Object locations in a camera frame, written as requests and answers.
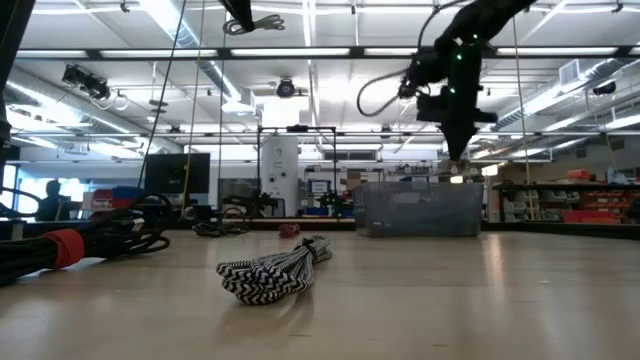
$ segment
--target person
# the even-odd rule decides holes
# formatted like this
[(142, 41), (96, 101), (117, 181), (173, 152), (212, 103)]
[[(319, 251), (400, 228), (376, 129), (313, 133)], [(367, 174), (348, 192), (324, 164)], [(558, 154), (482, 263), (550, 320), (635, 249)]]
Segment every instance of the person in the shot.
[(47, 183), (47, 197), (42, 200), (36, 213), (37, 221), (68, 221), (69, 204), (60, 196), (60, 183), (51, 180)]

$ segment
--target coiled cable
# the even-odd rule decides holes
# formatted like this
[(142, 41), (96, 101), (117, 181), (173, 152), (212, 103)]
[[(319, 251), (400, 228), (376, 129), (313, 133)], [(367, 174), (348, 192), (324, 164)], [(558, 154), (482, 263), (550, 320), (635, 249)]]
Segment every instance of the coiled cable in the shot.
[[(147, 194), (134, 200), (127, 208), (110, 211), (100, 219), (73, 230), (47, 233), (31, 239), (0, 241), (0, 285), (43, 269), (70, 266), (81, 258), (113, 259), (168, 248), (171, 242), (162, 236), (162, 224), (168, 223), (167, 217), (171, 215), (159, 218), (145, 208), (143, 202), (151, 197), (162, 201), (165, 214), (172, 214), (171, 203), (166, 197)], [(73, 241), (52, 241), (52, 237), (60, 237), (60, 233), (73, 237)]]
[(308, 290), (315, 281), (313, 264), (329, 260), (329, 240), (320, 235), (303, 239), (288, 253), (218, 264), (222, 287), (247, 305), (267, 305), (286, 295)]
[[(284, 19), (282, 19), (278, 14), (266, 16), (258, 21), (255, 21), (253, 25), (256, 29), (278, 31), (282, 31), (285, 29)], [(225, 34), (231, 36), (244, 35), (247, 33), (247, 30), (242, 27), (240, 21), (236, 19), (232, 19), (224, 23), (224, 25), (222, 26), (222, 31), (224, 31)]]

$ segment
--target cable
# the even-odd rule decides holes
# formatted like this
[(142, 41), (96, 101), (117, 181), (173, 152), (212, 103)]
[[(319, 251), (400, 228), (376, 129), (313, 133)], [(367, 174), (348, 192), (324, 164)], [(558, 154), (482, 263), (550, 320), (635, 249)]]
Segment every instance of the cable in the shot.
[[(10, 189), (7, 187), (2, 187), (2, 192), (8, 192), (8, 193), (12, 193), (15, 195), (20, 195), (20, 196), (26, 196), (28, 198), (31, 198), (33, 200), (35, 200), (38, 203), (38, 207), (40, 207), (40, 203), (42, 203), (42, 199), (40, 199), (39, 197), (22, 191), (22, 190), (18, 190), (18, 189)], [(30, 218), (30, 217), (35, 217), (36, 213), (32, 213), (32, 214), (26, 214), (26, 213), (21, 213), (19, 211), (13, 210), (8, 208), (6, 205), (4, 205), (3, 203), (0, 203), (0, 217), (6, 217), (6, 218)]]
[(140, 187), (142, 186), (142, 177), (144, 176), (144, 168), (147, 164), (147, 157), (149, 156), (149, 151), (151, 151), (151, 143), (153, 143), (153, 137), (156, 134), (156, 129), (158, 128), (158, 119), (160, 118), (160, 110), (162, 110), (162, 103), (164, 101), (164, 94), (167, 90), (167, 83), (169, 81), (169, 74), (171, 73), (171, 66), (173, 65), (173, 60), (175, 58), (176, 47), (178, 46), (178, 36), (180, 35), (180, 30), (182, 29), (182, 19), (184, 18), (184, 10), (187, 8), (187, 0), (182, 1), (182, 11), (180, 12), (180, 18), (178, 19), (178, 26), (176, 28), (176, 34), (173, 37), (173, 46), (171, 47), (171, 56), (169, 57), (169, 64), (167, 64), (167, 72), (164, 75), (164, 84), (162, 85), (162, 92), (160, 93), (160, 100), (158, 101), (158, 109), (155, 112), (156, 118), (153, 121), (153, 128), (151, 129), (151, 134), (149, 135), (149, 144), (147, 144), (147, 150), (144, 153), (144, 157), (142, 158), (142, 166), (140, 167), (140, 176), (138, 176), (138, 186), (137, 191), (140, 191)]
[[(279, 14), (265, 16), (258, 21), (254, 21), (253, 25), (256, 29), (278, 31), (282, 31), (285, 29), (284, 19), (282, 19)], [(224, 31), (225, 34), (231, 36), (244, 35), (247, 33), (242, 25), (240, 25), (240, 21), (236, 19), (232, 19), (224, 23), (224, 25), (222, 26), (222, 31)]]
[(329, 240), (315, 235), (293, 251), (253, 260), (220, 263), (216, 272), (222, 287), (247, 305), (266, 305), (284, 296), (308, 290), (315, 281), (313, 264), (329, 260)]
[(67, 229), (42, 236), (0, 241), (0, 284), (43, 269), (70, 266), (81, 258), (113, 259), (164, 250), (171, 242), (162, 236), (167, 218), (158, 218), (143, 205), (156, 197), (171, 216), (171, 203), (160, 194), (147, 194), (127, 208), (106, 213), (75, 230)]
[(364, 84), (364, 86), (360, 89), (360, 91), (358, 92), (358, 97), (356, 98), (356, 107), (358, 108), (358, 111), (360, 112), (360, 114), (362, 116), (366, 116), (366, 117), (374, 117), (374, 116), (378, 116), (380, 115), (383, 111), (385, 111), (389, 106), (391, 106), (391, 104), (393, 104), (396, 100), (398, 100), (398, 95), (392, 97), (391, 99), (389, 99), (389, 101), (387, 101), (384, 105), (382, 105), (382, 107), (380, 107), (378, 110), (371, 112), (371, 113), (366, 113), (364, 112), (364, 110), (362, 110), (362, 104), (361, 102), (361, 98), (362, 98), (362, 94), (364, 93), (365, 90), (367, 90), (367, 88), (379, 81), (382, 80), (386, 80), (386, 79), (390, 79), (392, 77), (396, 77), (398, 75), (402, 75), (406, 72), (406, 69), (402, 69), (402, 70), (398, 70), (395, 72), (392, 72), (390, 74), (387, 75), (382, 75), (380, 77), (377, 77), (375, 79), (372, 79), (370, 81), (368, 81), (366, 84)]
[[(202, 0), (202, 7), (206, 5), (206, 0)], [(200, 39), (204, 37), (204, 11), (200, 18)], [(198, 45), (198, 59), (196, 64), (200, 64), (200, 57), (202, 55), (202, 41)], [(189, 147), (187, 148), (187, 168), (184, 175), (184, 190), (182, 192), (182, 216), (185, 215), (185, 208), (187, 207), (187, 192), (189, 191), (189, 177), (191, 176), (191, 150), (193, 147), (193, 130), (196, 124), (196, 106), (198, 105), (198, 85), (200, 85), (200, 66), (196, 66), (196, 88), (193, 93), (193, 107), (191, 108), (191, 130), (189, 131)]]
[[(431, 23), (431, 21), (444, 9), (455, 6), (463, 1), (467, 1), (467, 0), (455, 0), (452, 1), (450, 3), (444, 4), (444, 5), (436, 5), (433, 7), (433, 11), (431, 12), (431, 15), (429, 15), (429, 17), (427, 18), (427, 20), (424, 22), (424, 24), (422, 25), (422, 28), (420, 29), (420, 34), (418, 35), (418, 46), (417, 49), (420, 50), (420, 48), (422, 47), (422, 38), (424, 37), (424, 33), (427, 30), (427, 26), (429, 26), (429, 24)], [(367, 82), (366, 84), (364, 84), (364, 86), (360, 89), (360, 91), (358, 92), (358, 97), (356, 99), (356, 107), (358, 108), (358, 112), (360, 112), (360, 114), (362, 116), (366, 116), (366, 117), (375, 117), (378, 116), (380, 114), (382, 114), (383, 111), (385, 111), (389, 106), (391, 106), (391, 104), (393, 104), (396, 100), (398, 100), (398, 96), (394, 96), (391, 99), (389, 99), (389, 101), (387, 101), (384, 105), (382, 105), (382, 107), (380, 107), (378, 110), (371, 112), (371, 113), (366, 113), (364, 112), (364, 110), (362, 110), (362, 105), (360, 104), (361, 98), (362, 98), (362, 94), (364, 93), (364, 91), (371, 85), (377, 83), (378, 81), (382, 81), (382, 80), (386, 80), (398, 75), (402, 75), (404, 73), (407, 72), (407, 69), (403, 69), (403, 70), (398, 70), (396, 72), (387, 74), (387, 75), (383, 75), (380, 77), (377, 77), (369, 82)]]
[[(531, 167), (529, 166), (529, 149), (527, 146), (527, 128), (525, 125), (524, 115), (524, 99), (522, 96), (522, 82), (520, 80), (520, 48), (518, 47), (518, 29), (516, 26), (516, 17), (512, 19), (513, 24), (513, 41), (514, 48), (516, 50), (516, 74), (518, 76), (518, 99), (520, 100), (520, 116), (522, 120), (522, 146), (524, 147), (525, 166), (527, 171), (527, 184), (531, 184)], [(531, 190), (529, 190), (529, 213), (531, 215), (531, 221), (535, 221), (535, 213), (533, 211), (533, 196), (531, 196)]]
[[(242, 219), (242, 224), (227, 223), (223, 224), (222, 219), (230, 211), (237, 211)], [(199, 223), (194, 225), (191, 229), (196, 232), (196, 235), (202, 237), (219, 238), (227, 235), (242, 235), (249, 232), (249, 226), (247, 226), (247, 218), (242, 210), (237, 207), (230, 207), (222, 213), (220, 222), (216, 224), (212, 223)]]

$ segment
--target black cable bundle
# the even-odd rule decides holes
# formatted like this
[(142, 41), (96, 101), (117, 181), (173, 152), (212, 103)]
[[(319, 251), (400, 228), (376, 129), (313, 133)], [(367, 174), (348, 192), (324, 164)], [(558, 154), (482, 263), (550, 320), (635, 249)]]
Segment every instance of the black cable bundle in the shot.
[(60, 269), (81, 258), (104, 258), (148, 254), (164, 250), (170, 241), (162, 236), (166, 218), (158, 218), (142, 203), (160, 199), (166, 214), (172, 214), (169, 200), (147, 194), (127, 208), (106, 213), (96, 221), (76, 229), (43, 234), (37, 238), (0, 241), (0, 285), (43, 269)]
[[(236, 223), (223, 223), (225, 215), (231, 211), (236, 211), (242, 219), (242, 224)], [(242, 210), (232, 207), (228, 208), (222, 213), (221, 219), (218, 223), (199, 223), (191, 227), (196, 235), (202, 237), (219, 238), (228, 235), (242, 235), (249, 232), (247, 226), (247, 219), (244, 216)]]

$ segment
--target red object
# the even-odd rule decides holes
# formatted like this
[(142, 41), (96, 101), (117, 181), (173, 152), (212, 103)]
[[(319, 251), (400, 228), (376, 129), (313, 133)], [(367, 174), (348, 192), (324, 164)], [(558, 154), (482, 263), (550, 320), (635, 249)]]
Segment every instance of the red object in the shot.
[(62, 269), (71, 266), (84, 257), (84, 242), (82, 235), (73, 229), (52, 231), (42, 235), (58, 246), (58, 257), (53, 269)]
[(569, 179), (588, 180), (589, 176), (591, 176), (591, 174), (584, 169), (569, 170), (569, 173), (567, 174), (567, 178)]
[(615, 222), (613, 214), (608, 211), (565, 211), (562, 213), (565, 223), (610, 223), (609, 220)]
[(281, 239), (290, 239), (300, 234), (300, 225), (298, 224), (282, 224), (278, 226)]

